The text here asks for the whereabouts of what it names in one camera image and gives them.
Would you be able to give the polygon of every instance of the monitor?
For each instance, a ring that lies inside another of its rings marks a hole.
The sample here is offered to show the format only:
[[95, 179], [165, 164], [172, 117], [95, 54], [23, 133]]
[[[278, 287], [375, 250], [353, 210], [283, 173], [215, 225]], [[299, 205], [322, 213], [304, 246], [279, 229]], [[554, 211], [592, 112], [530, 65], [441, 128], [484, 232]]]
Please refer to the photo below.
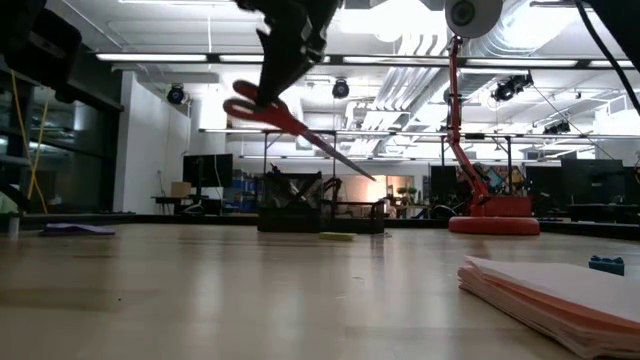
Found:
[[527, 192], [533, 197], [535, 216], [545, 217], [553, 210], [564, 210], [566, 199], [562, 185], [562, 168], [527, 165], [525, 171]]
[[455, 166], [432, 166], [430, 196], [445, 202], [450, 195], [456, 194], [457, 172]]
[[563, 159], [562, 180], [567, 204], [610, 204], [625, 195], [622, 160]]
[[[199, 179], [202, 164], [202, 178]], [[231, 187], [233, 155], [190, 155], [183, 159], [182, 181], [192, 187]]]

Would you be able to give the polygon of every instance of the green object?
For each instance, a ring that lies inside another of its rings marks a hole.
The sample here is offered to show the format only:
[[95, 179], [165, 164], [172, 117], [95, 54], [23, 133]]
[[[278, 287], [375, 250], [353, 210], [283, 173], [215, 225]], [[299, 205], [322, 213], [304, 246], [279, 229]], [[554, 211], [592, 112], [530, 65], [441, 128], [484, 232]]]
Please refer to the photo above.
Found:
[[0, 214], [18, 213], [18, 205], [7, 195], [0, 193]]
[[320, 233], [320, 239], [335, 240], [335, 241], [353, 241], [356, 235], [358, 234], [324, 232], [324, 233]]

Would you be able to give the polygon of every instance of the glass wall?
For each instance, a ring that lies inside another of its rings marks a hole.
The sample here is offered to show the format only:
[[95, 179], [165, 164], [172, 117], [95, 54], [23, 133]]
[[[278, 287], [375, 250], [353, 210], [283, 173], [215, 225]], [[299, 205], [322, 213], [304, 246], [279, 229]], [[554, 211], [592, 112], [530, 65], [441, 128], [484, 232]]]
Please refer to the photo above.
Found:
[[[9, 155], [10, 161], [24, 161], [27, 154], [11, 89], [6, 74], [0, 73], [0, 154]], [[65, 94], [22, 81], [19, 92], [32, 163], [42, 130], [36, 179], [48, 213], [112, 210], [119, 114], [97, 110]], [[28, 166], [3, 161], [0, 176], [28, 193]], [[35, 189], [30, 203], [32, 213], [44, 212]]]

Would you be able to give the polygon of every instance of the wooden table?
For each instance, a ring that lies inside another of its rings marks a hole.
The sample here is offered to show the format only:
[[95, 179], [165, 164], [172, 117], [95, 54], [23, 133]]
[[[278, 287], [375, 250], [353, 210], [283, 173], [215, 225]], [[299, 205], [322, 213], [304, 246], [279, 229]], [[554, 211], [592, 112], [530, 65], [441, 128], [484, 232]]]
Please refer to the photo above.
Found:
[[0, 239], [7, 360], [574, 359], [458, 289], [465, 255], [587, 265], [636, 243], [397, 230], [354, 242], [255, 227], [123, 225]]

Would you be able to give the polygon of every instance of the paper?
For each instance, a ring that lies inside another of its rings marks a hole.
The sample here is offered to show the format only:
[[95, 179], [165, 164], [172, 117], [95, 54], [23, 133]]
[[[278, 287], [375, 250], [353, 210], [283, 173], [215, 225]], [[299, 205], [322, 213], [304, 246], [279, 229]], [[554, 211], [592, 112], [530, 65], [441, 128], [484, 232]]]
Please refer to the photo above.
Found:
[[635, 281], [574, 265], [471, 257], [458, 276], [461, 288], [582, 358], [640, 359], [640, 285]]

